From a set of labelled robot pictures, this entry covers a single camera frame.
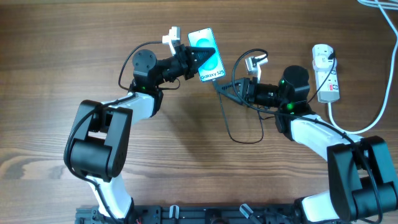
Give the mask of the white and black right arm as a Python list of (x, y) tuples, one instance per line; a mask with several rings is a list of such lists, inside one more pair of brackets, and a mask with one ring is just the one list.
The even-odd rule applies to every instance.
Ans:
[(314, 113), (307, 103), (308, 71), (287, 67), (278, 85), (257, 77), (233, 80), (215, 89), (258, 113), (273, 114), (275, 125), (289, 140), (307, 146), (328, 165), (329, 189), (296, 200), (299, 223), (382, 221), (397, 210), (397, 174), (388, 146), (379, 136), (346, 134)]

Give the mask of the white charger adapter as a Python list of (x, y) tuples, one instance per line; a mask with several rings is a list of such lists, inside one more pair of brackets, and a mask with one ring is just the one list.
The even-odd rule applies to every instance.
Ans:
[(316, 72), (326, 72), (336, 67), (335, 59), (329, 59), (326, 55), (317, 55), (312, 62), (313, 69)]

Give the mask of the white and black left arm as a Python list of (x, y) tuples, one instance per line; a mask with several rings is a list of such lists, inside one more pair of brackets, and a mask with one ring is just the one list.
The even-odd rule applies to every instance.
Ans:
[(183, 44), (172, 44), (170, 50), (171, 57), (159, 60), (146, 44), (137, 46), (126, 58), (134, 66), (127, 95), (107, 102), (84, 100), (78, 107), (63, 160), (72, 175), (89, 183), (104, 223), (135, 223), (138, 219), (121, 175), (131, 127), (160, 110), (161, 84), (193, 78), (216, 53), (214, 47)]

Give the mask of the white power strip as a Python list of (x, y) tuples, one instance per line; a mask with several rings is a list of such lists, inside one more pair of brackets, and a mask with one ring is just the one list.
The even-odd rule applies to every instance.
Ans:
[[(317, 55), (326, 55), (329, 59), (337, 59), (335, 51), (327, 44), (316, 44), (312, 48), (313, 59)], [(326, 72), (315, 72), (315, 81), (317, 88), (317, 98), (320, 103), (332, 103), (340, 99), (340, 89), (338, 85), (338, 77), (336, 67)]]

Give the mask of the black mounting base rail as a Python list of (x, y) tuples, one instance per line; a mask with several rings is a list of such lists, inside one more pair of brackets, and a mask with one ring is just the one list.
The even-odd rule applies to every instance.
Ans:
[(161, 207), (135, 206), (125, 223), (142, 224), (212, 224), (212, 223), (310, 223), (304, 211), (294, 204), (263, 207)]

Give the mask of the smartphone with teal screen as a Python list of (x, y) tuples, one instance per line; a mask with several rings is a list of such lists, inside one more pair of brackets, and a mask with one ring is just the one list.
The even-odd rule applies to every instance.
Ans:
[(215, 40), (212, 28), (188, 33), (188, 41), (191, 47), (197, 47), (204, 52), (201, 53), (203, 59), (199, 59), (202, 65), (198, 68), (200, 80), (207, 82), (216, 80), (226, 75), (223, 61)]

